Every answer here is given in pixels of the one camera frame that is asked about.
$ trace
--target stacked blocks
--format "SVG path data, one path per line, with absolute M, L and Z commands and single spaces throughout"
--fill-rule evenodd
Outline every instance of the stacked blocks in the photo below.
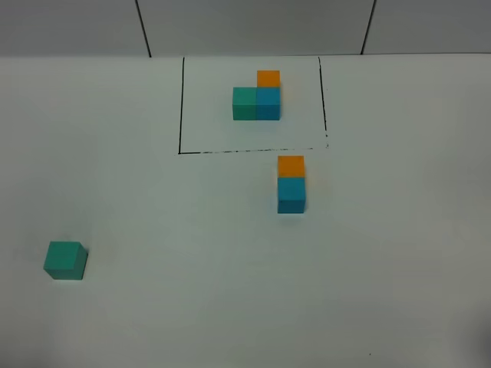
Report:
M 303 156 L 278 156 L 278 213 L 305 212 Z
M 279 71 L 258 71 L 257 87 L 234 87 L 234 120 L 279 120 L 282 97 Z
M 55 280 L 81 280 L 87 256 L 78 241 L 53 241 L 44 260 L 44 270 Z

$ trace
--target gray wall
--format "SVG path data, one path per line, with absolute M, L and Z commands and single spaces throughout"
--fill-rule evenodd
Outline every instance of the gray wall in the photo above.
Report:
M 490 0 L 378 0 L 365 54 L 491 52 Z
M 6 0 L 0 9 L 0 56 L 147 56 L 134 0 Z
M 139 0 L 152 55 L 359 54 L 373 0 Z

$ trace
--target orange cube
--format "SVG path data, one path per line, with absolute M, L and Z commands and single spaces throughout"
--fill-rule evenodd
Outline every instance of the orange cube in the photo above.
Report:
M 258 87 L 280 87 L 279 71 L 258 71 Z
M 279 178 L 305 178 L 303 156 L 278 156 Z

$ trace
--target block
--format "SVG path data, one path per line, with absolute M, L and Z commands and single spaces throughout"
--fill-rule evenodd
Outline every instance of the block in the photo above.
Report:
M 49 243 L 44 270 L 55 280 L 81 280 L 88 253 L 78 241 Z
M 258 87 L 281 87 L 279 71 L 258 71 Z
M 232 110 L 234 120 L 256 120 L 255 87 L 234 87 Z
M 282 109 L 279 87 L 258 87 L 256 100 L 257 120 L 279 120 Z
M 305 197 L 305 178 L 278 178 L 278 213 L 304 213 Z
M 305 178 L 303 156 L 278 156 L 279 178 Z

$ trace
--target cyan cube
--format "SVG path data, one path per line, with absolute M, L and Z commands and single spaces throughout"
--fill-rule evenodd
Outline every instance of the cyan cube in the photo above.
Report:
M 305 178 L 278 178 L 278 213 L 305 212 Z
M 88 253 L 78 241 L 49 243 L 44 270 L 55 280 L 81 280 Z
M 234 120 L 256 120 L 256 87 L 234 87 L 232 112 Z
M 282 94 L 279 87 L 257 88 L 257 120 L 279 120 L 282 109 Z

